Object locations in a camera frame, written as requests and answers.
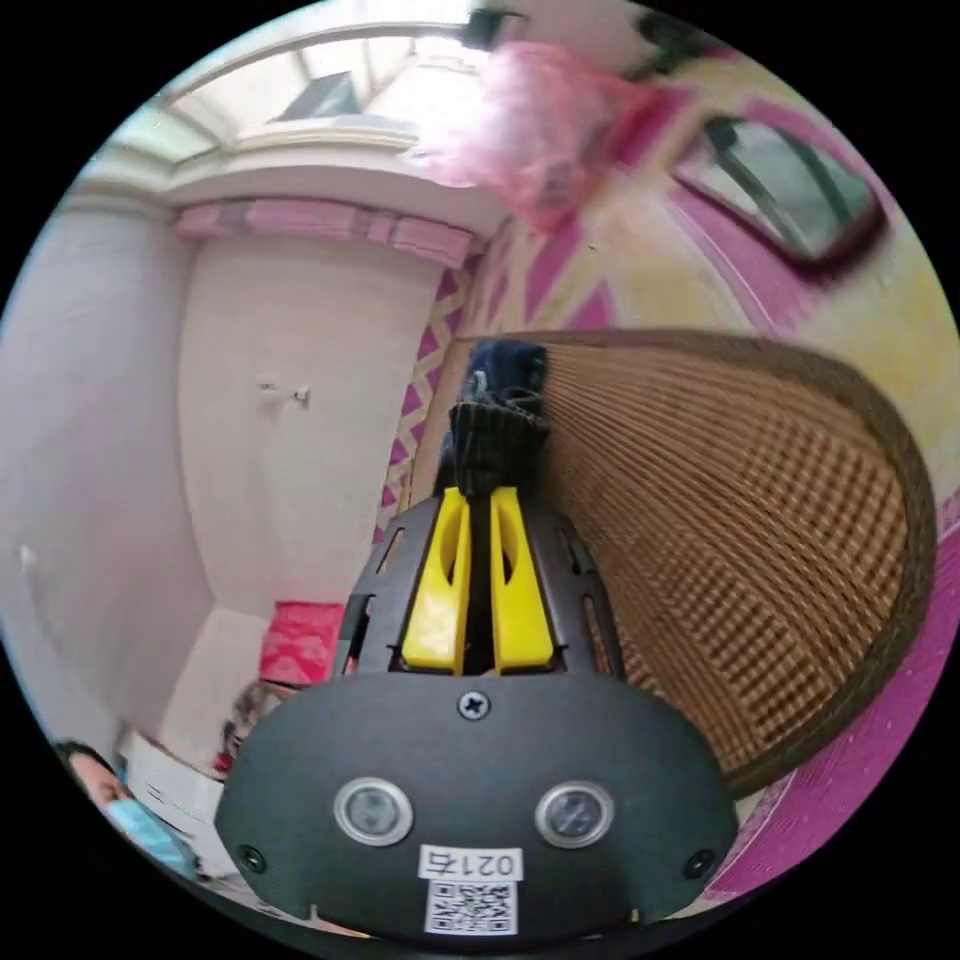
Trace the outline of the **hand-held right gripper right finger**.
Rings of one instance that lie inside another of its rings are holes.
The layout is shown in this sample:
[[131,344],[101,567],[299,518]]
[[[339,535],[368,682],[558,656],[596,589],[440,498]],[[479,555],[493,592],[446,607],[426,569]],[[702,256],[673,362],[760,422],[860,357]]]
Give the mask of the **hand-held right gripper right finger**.
[[545,671],[554,657],[553,637],[514,488],[491,494],[489,533],[495,671]]

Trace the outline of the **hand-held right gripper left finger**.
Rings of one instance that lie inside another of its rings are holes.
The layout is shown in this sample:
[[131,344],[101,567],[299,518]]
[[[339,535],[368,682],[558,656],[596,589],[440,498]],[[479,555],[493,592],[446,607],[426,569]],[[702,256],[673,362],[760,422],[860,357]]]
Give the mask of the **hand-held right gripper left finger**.
[[439,500],[400,647],[408,669],[463,671],[471,565],[470,505],[458,489],[448,488]]

